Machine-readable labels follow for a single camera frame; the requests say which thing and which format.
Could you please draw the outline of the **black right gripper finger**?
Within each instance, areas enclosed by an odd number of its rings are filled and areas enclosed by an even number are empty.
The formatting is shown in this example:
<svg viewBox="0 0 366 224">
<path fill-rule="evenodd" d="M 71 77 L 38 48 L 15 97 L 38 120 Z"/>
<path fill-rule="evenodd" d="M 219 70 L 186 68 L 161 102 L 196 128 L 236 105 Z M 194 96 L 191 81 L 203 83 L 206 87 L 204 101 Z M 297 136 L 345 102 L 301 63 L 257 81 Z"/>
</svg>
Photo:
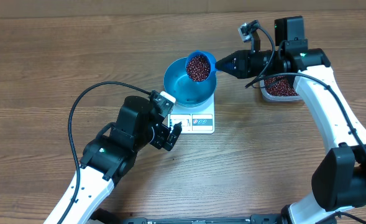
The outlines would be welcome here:
<svg viewBox="0 0 366 224">
<path fill-rule="evenodd" d="M 220 72 L 227 73 L 236 78 L 239 77 L 239 71 L 233 63 L 217 63 L 215 67 Z"/>
<path fill-rule="evenodd" d="M 224 58 L 218 60 L 216 62 L 216 66 L 227 66 L 227 65 L 236 66 L 238 61 L 239 61 L 239 51 L 235 51 L 229 54 L 228 56 L 225 56 Z"/>
</svg>

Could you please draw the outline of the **white digital kitchen scale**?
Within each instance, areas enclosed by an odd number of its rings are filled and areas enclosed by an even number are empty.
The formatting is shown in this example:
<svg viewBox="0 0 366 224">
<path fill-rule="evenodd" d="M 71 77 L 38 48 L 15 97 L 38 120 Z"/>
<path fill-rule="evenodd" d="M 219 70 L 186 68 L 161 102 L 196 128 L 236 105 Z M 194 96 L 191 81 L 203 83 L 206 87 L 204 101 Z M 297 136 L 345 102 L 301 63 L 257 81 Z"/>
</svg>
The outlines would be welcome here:
<svg viewBox="0 0 366 224">
<path fill-rule="evenodd" d="M 215 131 L 214 95 L 196 107 L 175 105 L 168 115 L 167 126 L 173 128 L 177 123 L 181 123 L 182 134 L 212 134 Z"/>
</svg>

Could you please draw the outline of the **blue plastic measuring scoop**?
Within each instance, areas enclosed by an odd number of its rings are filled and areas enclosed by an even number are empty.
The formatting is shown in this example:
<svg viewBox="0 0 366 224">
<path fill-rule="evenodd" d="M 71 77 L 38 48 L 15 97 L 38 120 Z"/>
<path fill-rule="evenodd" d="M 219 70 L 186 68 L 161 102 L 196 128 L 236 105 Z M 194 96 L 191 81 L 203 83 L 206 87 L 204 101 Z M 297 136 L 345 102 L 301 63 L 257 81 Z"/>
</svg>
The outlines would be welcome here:
<svg viewBox="0 0 366 224">
<path fill-rule="evenodd" d="M 205 81 L 206 81 L 206 80 L 209 80 L 212 76 L 215 76 L 216 72 L 218 71 L 218 70 L 216 69 L 216 67 L 215 67 L 215 65 L 216 65 L 216 59 L 215 59 L 215 57 L 214 57 L 211 53 L 209 53 L 209 52 L 203 52 L 203 51 L 197 50 L 197 51 L 195 51 L 195 52 L 193 52 L 193 53 L 189 54 L 189 56 L 187 57 L 186 62 L 185 62 L 185 69 L 186 69 L 186 66 L 187 66 L 188 62 L 189 62 L 193 57 L 195 57 L 195 56 L 197 56 L 197 55 L 204 55 L 204 56 L 207 58 L 207 60 L 208 60 L 208 62 L 209 62 L 209 64 L 210 64 L 210 66 L 211 66 L 210 74 L 209 74 L 208 78 L 207 78 L 207 79 L 205 79 Z"/>
</svg>

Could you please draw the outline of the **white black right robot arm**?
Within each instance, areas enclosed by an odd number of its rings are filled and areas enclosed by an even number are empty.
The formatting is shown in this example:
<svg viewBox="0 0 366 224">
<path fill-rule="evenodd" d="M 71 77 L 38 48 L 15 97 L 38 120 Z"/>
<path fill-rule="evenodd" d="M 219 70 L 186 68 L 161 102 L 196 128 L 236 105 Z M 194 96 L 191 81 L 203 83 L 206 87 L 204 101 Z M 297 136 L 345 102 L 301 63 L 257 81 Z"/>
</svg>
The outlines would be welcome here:
<svg viewBox="0 0 366 224">
<path fill-rule="evenodd" d="M 217 61 L 216 68 L 250 84 L 286 78 L 305 102 L 323 138 L 326 155 L 311 178 L 311 193 L 279 214 L 262 215 L 270 223 L 335 223 L 349 210 L 366 206 L 366 129 L 355 117 L 321 49 L 310 49 L 301 16 L 275 21 L 271 49 L 260 48 L 258 21 L 238 31 L 248 50 Z"/>
</svg>

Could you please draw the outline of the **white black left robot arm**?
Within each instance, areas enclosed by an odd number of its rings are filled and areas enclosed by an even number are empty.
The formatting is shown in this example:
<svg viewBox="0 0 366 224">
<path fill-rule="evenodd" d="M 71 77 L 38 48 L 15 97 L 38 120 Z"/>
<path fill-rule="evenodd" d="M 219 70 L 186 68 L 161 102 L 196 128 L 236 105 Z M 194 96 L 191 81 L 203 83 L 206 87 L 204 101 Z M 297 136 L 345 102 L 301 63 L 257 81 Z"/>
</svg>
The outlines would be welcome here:
<svg viewBox="0 0 366 224">
<path fill-rule="evenodd" d="M 149 98 L 128 96 L 111 122 L 84 148 L 68 189 L 46 223 L 86 223 L 99 204 L 135 164 L 138 152 L 148 144 L 171 151 L 181 124 L 169 128 L 163 121 L 176 99 L 166 92 Z"/>
</svg>

